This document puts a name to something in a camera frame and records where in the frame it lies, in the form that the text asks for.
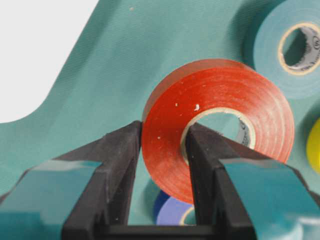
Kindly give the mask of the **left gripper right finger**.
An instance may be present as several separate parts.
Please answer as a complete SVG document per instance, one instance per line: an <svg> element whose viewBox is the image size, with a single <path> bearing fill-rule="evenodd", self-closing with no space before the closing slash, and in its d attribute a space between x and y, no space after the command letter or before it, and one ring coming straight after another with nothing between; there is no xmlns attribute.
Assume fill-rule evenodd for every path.
<svg viewBox="0 0 320 240"><path fill-rule="evenodd" d="M196 221L219 239L319 239L320 196L296 168L198 123L186 151Z"/></svg>

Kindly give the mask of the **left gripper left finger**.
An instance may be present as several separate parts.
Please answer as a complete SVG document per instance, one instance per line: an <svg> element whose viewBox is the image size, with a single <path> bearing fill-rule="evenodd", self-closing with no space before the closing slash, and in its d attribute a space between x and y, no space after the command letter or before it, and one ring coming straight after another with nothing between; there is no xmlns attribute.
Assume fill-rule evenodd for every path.
<svg viewBox="0 0 320 240"><path fill-rule="evenodd" d="M138 120L26 170L0 198L3 240L92 240L126 224L142 123Z"/></svg>

